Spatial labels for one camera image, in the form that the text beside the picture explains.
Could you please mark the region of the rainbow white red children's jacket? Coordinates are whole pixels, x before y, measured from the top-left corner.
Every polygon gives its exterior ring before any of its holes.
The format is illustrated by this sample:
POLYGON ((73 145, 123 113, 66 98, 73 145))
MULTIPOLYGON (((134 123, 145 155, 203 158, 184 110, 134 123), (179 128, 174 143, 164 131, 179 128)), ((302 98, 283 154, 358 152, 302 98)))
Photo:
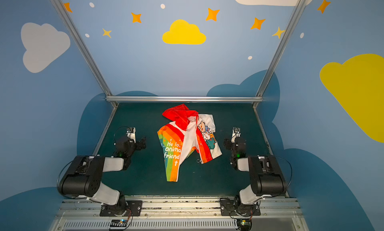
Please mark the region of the rainbow white red children's jacket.
POLYGON ((158 138, 164 153, 167 182, 177 182, 181 164, 193 153, 200 163, 222 155, 215 138, 216 125, 211 114, 200 114, 181 104, 163 112, 170 123, 161 127, 158 138))

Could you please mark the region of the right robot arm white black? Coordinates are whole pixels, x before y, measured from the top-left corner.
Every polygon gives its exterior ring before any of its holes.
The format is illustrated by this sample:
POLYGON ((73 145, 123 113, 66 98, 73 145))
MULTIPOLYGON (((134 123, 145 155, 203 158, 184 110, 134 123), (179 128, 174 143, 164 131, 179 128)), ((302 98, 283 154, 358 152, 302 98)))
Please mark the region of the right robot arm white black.
POLYGON ((225 139, 224 146, 231 151, 231 166, 237 171, 247 172, 250 184, 240 190, 233 199, 220 199, 222 216, 245 218, 259 216, 261 200, 285 194, 289 186, 277 157, 274 155, 247 156, 246 141, 239 136, 225 139))

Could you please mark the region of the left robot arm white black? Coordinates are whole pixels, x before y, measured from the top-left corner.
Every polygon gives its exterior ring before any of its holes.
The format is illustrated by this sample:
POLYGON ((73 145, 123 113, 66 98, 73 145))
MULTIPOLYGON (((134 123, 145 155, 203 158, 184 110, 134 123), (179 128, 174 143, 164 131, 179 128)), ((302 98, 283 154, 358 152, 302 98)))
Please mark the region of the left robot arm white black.
POLYGON ((146 138, 139 141, 123 136, 115 142, 116 155, 78 155, 69 163, 69 168, 57 180, 58 192, 68 198, 85 197, 101 204, 101 217, 138 217, 142 201, 128 202, 125 195, 102 183, 105 172, 127 170, 136 150, 146 148, 146 138))

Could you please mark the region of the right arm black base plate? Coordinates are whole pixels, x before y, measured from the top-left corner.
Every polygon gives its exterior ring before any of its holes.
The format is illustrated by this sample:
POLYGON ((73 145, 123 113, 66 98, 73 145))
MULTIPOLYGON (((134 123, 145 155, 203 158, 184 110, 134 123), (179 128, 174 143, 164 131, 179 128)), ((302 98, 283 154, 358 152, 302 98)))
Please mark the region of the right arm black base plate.
POLYGON ((231 200, 227 198, 219 199, 220 210, 222 216, 260 216, 260 207, 256 204, 244 205, 239 200, 231 200))

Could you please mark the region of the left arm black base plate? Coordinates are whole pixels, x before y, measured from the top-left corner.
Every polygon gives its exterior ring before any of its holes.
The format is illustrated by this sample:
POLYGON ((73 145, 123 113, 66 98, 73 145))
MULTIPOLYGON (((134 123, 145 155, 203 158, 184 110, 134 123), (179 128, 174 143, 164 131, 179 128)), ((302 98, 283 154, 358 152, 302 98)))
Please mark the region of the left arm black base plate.
POLYGON ((116 205, 102 205, 100 217, 138 217, 141 214, 143 201, 124 201, 116 205))

